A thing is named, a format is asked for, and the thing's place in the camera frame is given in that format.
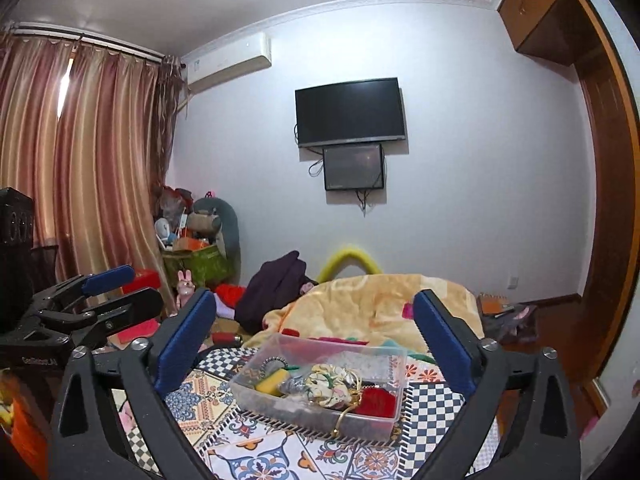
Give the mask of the red velvet drawstring pouch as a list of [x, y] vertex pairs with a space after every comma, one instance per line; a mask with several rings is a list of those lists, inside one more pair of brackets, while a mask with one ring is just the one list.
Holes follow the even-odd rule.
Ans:
[[364, 386], [354, 392], [352, 400], [348, 401], [331, 431], [331, 436], [337, 438], [341, 435], [342, 422], [346, 415], [355, 412], [358, 415], [378, 418], [394, 418], [396, 412], [397, 396], [383, 387]]

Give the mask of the bag of silver cord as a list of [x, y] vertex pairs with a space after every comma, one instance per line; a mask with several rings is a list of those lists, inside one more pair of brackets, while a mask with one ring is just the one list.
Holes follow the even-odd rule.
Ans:
[[278, 385], [278, 390], [282, 396], [308, 396], [309, 388], [305, 376], [288, 376]]

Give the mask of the pink rabbit figurine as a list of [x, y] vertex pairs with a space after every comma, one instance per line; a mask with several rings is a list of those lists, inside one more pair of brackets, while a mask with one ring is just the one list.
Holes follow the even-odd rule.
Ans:
[[190, 270], [178, 272], [176, 308], [180, 310], [184, 307], [195, 292], [195, 285], [192, 282]]

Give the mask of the brown wooden door frame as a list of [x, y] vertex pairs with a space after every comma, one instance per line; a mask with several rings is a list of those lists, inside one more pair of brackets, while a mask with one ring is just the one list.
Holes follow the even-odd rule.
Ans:
[[622, 331], [639, 267], [639, 118], [626, 61], [638, 50], [610, 0], [577, 0], [597, 47], [576, 63], [586, 99], [596, 173], [596, 218], [584, 290], [582, 370], [604, 370]]

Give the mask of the clear plastic storage bin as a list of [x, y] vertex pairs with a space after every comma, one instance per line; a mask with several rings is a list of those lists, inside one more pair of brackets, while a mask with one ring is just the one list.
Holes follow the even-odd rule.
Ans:
[[399, 422], [407, 352], [271, 335], [230, 380], [236, 403], [332, 438], [386, 442]]

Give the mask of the yellow fuzzy headband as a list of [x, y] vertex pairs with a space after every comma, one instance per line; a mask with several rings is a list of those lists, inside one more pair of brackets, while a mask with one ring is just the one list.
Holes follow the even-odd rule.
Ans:
[[365, 274], [381, 274], [382, 268], [363, 249], [347, 245], [339, 249], [322, 266], [316, 281], [325, 283], [334, 280], [346, 266], [359, 266]]

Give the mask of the orange fleece blanket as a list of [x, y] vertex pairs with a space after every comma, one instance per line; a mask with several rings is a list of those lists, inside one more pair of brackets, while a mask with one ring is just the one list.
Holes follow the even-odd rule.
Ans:
[[286, 307], [268, 312], [262, 320], [264, 329], [245, 345], [257, 348], [275, 333], [294, 330], [302, 338], [354, 338], [377, 347], [392, 340], [426, 353], [416, 324], [402, 316], [405, 305], [423, 289], [431, 289], [477, 337], [484, 336], [476, 299], [465, 287], [420, 274], [368, 274], [322, 283]]

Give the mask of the pink striped curtain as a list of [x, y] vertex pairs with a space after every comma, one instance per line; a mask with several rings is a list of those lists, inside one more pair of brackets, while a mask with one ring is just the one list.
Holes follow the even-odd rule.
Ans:
[[160, 277], [154, 231], [184, 82], [155, 63], [81, 41], [1, 37], [1, 184], [35, 202], [35, 242], [59, 280], [129, 264]]

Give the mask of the stack of red boxes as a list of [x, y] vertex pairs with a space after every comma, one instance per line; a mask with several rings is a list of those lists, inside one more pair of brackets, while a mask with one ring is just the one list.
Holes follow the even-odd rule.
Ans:
[[[122, 296], [137, 295], [140, 290], [159, 290], [162, 282], [160, 274], [151, 269], [140, 269], [134, 271], [134, 279], [120, 288]], [[131, 307], [132, 323], [110, 337], [112, 344], [118, 348], [124, 348], [127, 344], [137, 338], [152, 336], [160, 326], [157, 321], [158, 313], [153, 313], [154, 297], [150, 292], [140, 295]]]

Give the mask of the yellow floral fabric scrunchie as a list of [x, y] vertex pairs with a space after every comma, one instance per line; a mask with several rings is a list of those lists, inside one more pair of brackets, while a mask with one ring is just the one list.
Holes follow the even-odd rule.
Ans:
[[356, 372], [333, 364], [314, 364], [305, 377], [309, 388], [307, 399], [320, 408], [341, 410], [362, 387]]

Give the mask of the patterned patchwork tablecloth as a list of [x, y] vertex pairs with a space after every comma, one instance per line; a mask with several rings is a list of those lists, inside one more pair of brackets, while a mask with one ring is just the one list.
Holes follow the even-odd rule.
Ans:
[[247, 364], [254, 349], [210, 352], [182, 386], [167, 397], [171, 413], [202, 460], [212, 460], [215, 448], [267, 441], [270, 434], [289, 434], [302, 451], [292, 471], [310, 467], [311, 478], [410, 479], [442, 440], [464, 400], [442, 382], [436, 366], [408, 359], [400, 416], [390, 440], [373, 442], [330, 437], [308, 429], [242, 411], [235, 403], [230, 380]]

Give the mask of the grey green plush toy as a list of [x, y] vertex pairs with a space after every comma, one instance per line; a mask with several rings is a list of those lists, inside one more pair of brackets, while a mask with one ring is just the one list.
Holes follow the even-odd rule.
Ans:
[[240, 253], [238, 217], [225, 200], [203, 197], [192, 205], [186, 218], [186, 227], [192, 232], [214, 242], [221, 255], [234, 260]]

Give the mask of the white air conditioner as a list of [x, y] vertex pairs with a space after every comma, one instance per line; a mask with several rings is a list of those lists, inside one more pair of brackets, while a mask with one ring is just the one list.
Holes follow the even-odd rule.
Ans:
[[190, 93], [200, 93], [269, 68], [271, 38], [265, 32], [258, 32], [218, 47], [202, 47], [189, 53], [183, 63], [186, 64], [186, 88]]

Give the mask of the yellow sponge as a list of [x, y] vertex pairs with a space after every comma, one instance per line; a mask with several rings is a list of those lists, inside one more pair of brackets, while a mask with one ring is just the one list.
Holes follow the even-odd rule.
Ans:
[[254, 385], [254, 389], [259, 393], [280, 398], [280, 396], [283, 396], [281, 387], [290, 379], [290, 377], [291, 374], [288, 370], [285, 368], [279, 368], [267, 377], [262, 378], [260, 382]]

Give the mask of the wall mounted black television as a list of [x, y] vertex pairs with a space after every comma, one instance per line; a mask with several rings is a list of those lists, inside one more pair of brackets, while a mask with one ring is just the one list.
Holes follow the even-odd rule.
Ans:
[[300, 148], [393, 142], [406, 137], [397, 78], [338, 82], [295, 91]]

